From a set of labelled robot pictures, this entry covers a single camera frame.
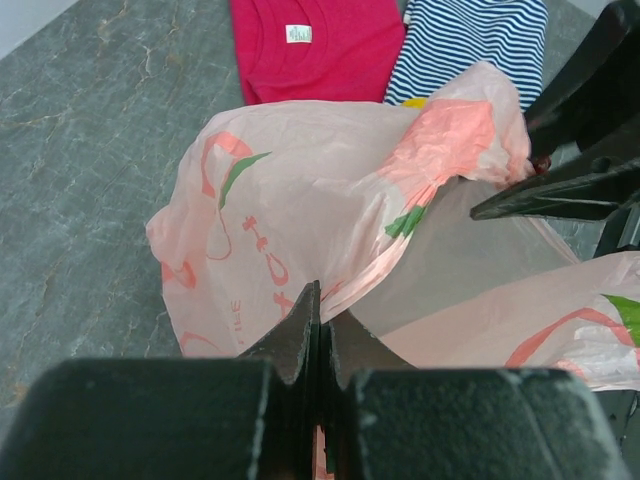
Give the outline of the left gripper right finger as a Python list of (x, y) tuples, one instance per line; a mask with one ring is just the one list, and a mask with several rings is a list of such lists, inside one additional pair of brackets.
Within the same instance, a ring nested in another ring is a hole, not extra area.
[(337, 479), (629, 479), (632, 394), (559, 369), (418, 369), (357, 319), (321, 329)]

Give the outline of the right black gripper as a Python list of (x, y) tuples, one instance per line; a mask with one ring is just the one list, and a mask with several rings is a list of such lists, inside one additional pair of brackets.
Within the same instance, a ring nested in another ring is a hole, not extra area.
[[(612, 1), (525, 113), (530, 156), (574, 143), (606, 154), (639, 152), (639, 3)], [(594, 258), (639, 250), (639, 159), (576, 159), (514, 185), (470, 210), (474, 220), (513, 216), (605, 220)]]

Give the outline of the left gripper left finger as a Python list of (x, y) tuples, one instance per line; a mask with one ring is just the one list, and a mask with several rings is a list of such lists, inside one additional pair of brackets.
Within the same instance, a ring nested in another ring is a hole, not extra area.
[(310, 479), (320, 286), (236, 358), (76, 359), (42, 374), (5, 479)]

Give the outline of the pink plastic bag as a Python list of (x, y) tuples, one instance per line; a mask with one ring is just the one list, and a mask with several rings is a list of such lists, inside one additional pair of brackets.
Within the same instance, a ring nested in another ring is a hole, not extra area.
[(639, 256), (580, 261), (545, 221), (470, 209), (529, 177), (513, 83), (470, 67), (422, 109), (287, 101), (213, 117), (147, 223), (188, 356), (236, 355), (318, 282), (412, 365), (639, 386)]

